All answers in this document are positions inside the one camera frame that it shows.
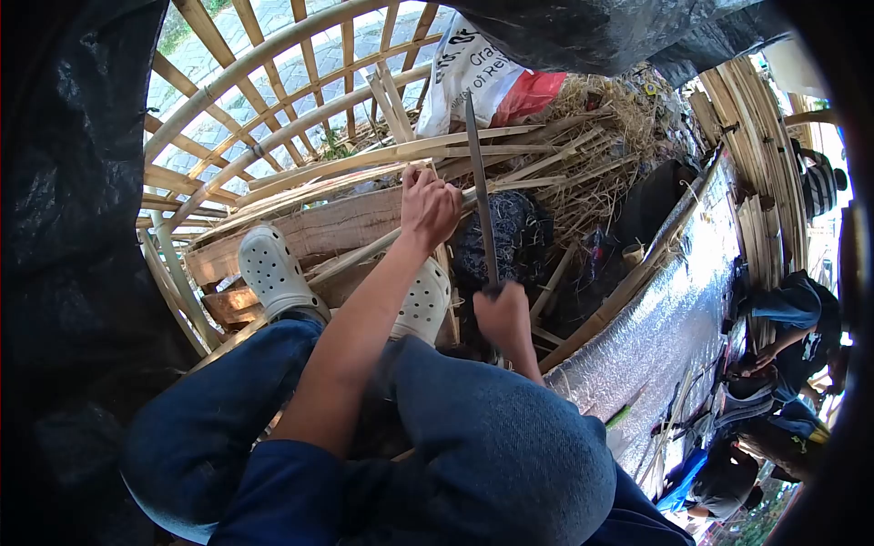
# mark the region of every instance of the hand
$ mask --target hand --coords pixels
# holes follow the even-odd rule
[[[760,370],[766,364],[770,363],[779,353],[780,348],[773,343],[763,347],[762,350],[759,351],[759,354],[756,355],[756,370]]]
[[[531,360],[536,363],[531,343],[528,296],[522,285],[506,282],[494,301],[477,292],[474,294],[474,314],[482,335],[514,364],[530,363]]]
[[[452,236],[461,220],[461,191],[440,180],[434,171],[417,170],[412,165],[404,169],[400,179],[404,185],[401,237],[427,257]]]

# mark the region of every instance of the blue cloth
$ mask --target blue cloth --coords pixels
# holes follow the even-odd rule
[[[753,316],[777,322],[778,329],[806,330],[816,325],[821,313],[820,297],[804,271],[790,273],[779,288],[756,293],[753,300]]]
[[[412,337],[381,362],[411,457],[339,462],[286,440],[250,454],[321,330],[278,321],[139,412],[121,470],[153,521],[217,544],[693,544],[615,465],[598,419]]]
[[[820,424],[819,418],[798,398],[794,398],[780,409],[780,415],[772,415],[769,421],[792,434],[807,439]]]
[[[692,488],[692,481],[695,480],[698,471],[706,462],[707,452],[697,447],[693,449],[683,460],[683,463],[668,474],[668,488],[655,504],[655,508],[660,512],[666,510],[676,512],[682,508],[686,501],[686,495]]]

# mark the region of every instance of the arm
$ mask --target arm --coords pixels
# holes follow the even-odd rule
[[[546,386],[531,341],[528,296],[522,285],[507,282],[494,301],[477,292],[474,294],[474,314],[482,334],[513,362],[513,370],[538,385]]]
[[[799,342],[804,339],[804,336],[816,331],[816,325],[811,326],[807,329],[799,329],[799,328],[790,328],[787,331],[783,332],[783,334],[776,339],[770,345],[766,345],[759,351],[759,354],[756,355],[756,365],[752,370],[744,370],[741,375],[744,377],[749,377],[751,374],[761,370],[766,365],[768,365],[774,358],[779,355],[779,353],[792,345],[793,343]]]
[[[695,517],[710,517],[712,514],[710,510],[703,506],[693,506],[686,510],[686,513],[689,515],[694,515]]]
[[[345,457],[364,388],[382,353],[407,288],[461,218],[461,192],[425,169],[401,176],[400,236],[336,312],[301,374],[270,439],[294,439]]]

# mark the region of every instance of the wooden board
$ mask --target wooden board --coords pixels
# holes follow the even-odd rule
[[[400,225],[401,188],[366,193],[296,212],[272,224],[298,259],[369,245]],[[245,232],[186,252],[185,264],[199,286],[239,273],[237,251]]]

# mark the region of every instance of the wrist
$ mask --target wrist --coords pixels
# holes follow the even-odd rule
[[[398,238],[392,245],[392,250],[404,253],[404,256],[406,256],[408,260],[415,262],[417,269],[425,263],[425,260],[431,255],[431,252],[434,251],[433,248],[428,248],[427,244],[420,238],[403,231],[401,231],[400,235],[398,235]]]

